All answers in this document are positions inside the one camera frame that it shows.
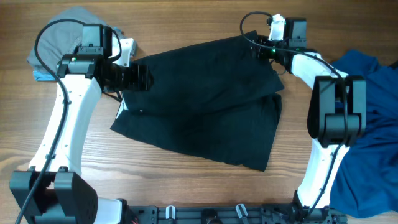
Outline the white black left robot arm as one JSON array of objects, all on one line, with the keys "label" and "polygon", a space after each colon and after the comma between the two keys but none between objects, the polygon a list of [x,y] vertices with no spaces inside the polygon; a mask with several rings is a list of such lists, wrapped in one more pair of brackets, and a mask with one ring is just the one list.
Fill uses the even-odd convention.
[{"label": "white black left robot arm", "polygon": [[25,171],[15,171],[10,190],[29,223],[137,223],[125,200],[101,198],[81,176],[88,125],[105,90],[147,91],[153,84],[145,65],[118,63],[112,54],[115,30],[83,24],[83,42],[52,73],[57,97],[41,146]]}]

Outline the black shorts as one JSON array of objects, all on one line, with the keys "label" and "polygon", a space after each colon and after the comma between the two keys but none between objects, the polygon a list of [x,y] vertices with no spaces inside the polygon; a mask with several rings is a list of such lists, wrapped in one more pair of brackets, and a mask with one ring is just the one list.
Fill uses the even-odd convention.
[{"label": "black shorts", "polygon": [[111,129],[162,149],[264,171],[283,84],[253,57],[252,31],[137,60],[154,83],[125,91]]}]

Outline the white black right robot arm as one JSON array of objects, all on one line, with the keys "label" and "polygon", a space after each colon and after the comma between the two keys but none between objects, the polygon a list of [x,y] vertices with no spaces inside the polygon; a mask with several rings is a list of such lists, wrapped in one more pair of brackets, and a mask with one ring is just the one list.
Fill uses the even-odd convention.
[{"label": "white black right robot arm", "polygon": [[298,219],[317,220],[330,209],[331,187],[343,158],[365,131],[366,82],[308,49],[306,19],[275,14],[267,17],[267,25],[269,35],[253,41],[257,56],[281,64],[312,89],[307,116],[312,151],[294,202]]}]

